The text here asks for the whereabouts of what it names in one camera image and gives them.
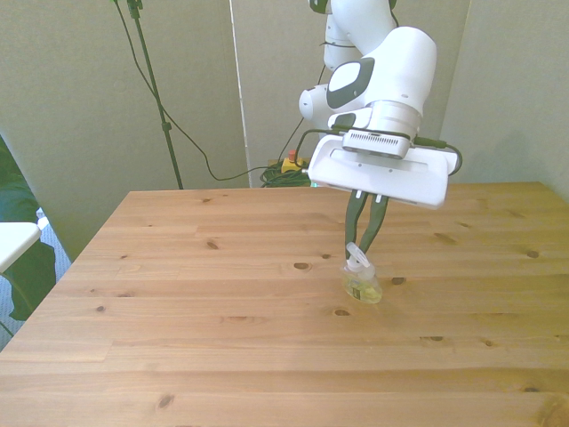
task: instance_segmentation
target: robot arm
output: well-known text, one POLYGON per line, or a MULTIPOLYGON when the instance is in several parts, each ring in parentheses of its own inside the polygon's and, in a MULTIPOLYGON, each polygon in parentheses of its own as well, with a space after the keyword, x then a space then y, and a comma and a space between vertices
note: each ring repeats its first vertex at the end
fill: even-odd
POLYGON ((314 152, 309 177, 318 186, 352 191, 346 219, 346 243, 367 196, 373 196, 370 228, 362 239, 372 243, 389 198, 429 208, 444 201, 454 153, 413 146, 423 104, 435 75, 437 47, 417 28, 396 28, 391 9, 397 0, 309 0, 315 12, 328 13, 326 65, 329 85, 305 91, 303 116, 325 136, 314 152), (338 65, 338 45, 354 45, 363 56, 338 65))

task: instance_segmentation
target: yellow object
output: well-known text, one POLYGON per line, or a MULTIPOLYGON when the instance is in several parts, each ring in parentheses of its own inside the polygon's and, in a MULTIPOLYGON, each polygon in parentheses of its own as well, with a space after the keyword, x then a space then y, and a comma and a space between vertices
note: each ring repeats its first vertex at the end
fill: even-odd
MULTIPOLYGON (((299 158, 298 159, 299 165, 308 165, 309 162, 307 162, 305 159, 303 158, 299 158)), ((285 160, 283 160, 283 165, 281 166, 281 173, 285 173, 288 171, 299 171, 300 168, 294 164, 293 161, 289 160, 288 158, 286 158, 285 160)))

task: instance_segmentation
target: white wall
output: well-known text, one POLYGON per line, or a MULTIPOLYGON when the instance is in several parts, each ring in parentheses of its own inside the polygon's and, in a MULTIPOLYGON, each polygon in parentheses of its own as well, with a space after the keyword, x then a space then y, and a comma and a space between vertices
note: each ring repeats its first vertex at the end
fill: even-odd
MULTIPOLYGON (((164 105, 216 173, 244 171, 228 0, 143 3, 164 105)), ((113 3, 0 0, 0 16, 0 132, 75 257, 129 190, 176 188, 156 103, 113 3)), ((172 137, 186 188, 247 185, 215 182, 189 142, 172 137)))
MULTIPOLYGON (((325 16, 306 0, 232 0, 237 61, 250 165, 277 158, 301 118, 298 99, 315 85, 323 65, 325 16)), ((421 135, 437 138, 442 127, 469 0, 399 0, 401 25, 426 31, 437 42, 438 64, 425 106, 421 135)), ((305 124, 301 130, 309 129, 305 124)), ((296 147, 301 133, 291 143, 296 147)), ((310 155, 316 138, 301 153, 310 155)), ((252 183, 259 186, 258 173, 252 183)))
POLYGON ((542 181, 569 201, 569 3, 473 0, 442 138, 456 181, 542 181))

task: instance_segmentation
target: wood grain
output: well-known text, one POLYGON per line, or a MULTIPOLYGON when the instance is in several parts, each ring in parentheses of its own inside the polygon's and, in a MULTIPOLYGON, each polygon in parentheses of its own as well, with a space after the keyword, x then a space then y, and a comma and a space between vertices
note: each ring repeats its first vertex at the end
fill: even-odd
POLYGON ((129 194, 0 353, 0 425, 569 426, 569 206, 392 203, 367 305, 340 285, 347 201, 129 194))

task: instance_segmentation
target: bottle cap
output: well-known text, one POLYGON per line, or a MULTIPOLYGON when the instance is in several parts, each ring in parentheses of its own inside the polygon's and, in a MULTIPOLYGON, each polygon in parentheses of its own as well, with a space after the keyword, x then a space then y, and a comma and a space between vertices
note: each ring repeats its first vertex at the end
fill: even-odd
POLYGON ((348 268, 357 273, 362 280, 371 280, 375 276, 375 267, 371 264, 362 250, 354 242, 349 242, 346 249, 351 254, 348 259, 348 268))

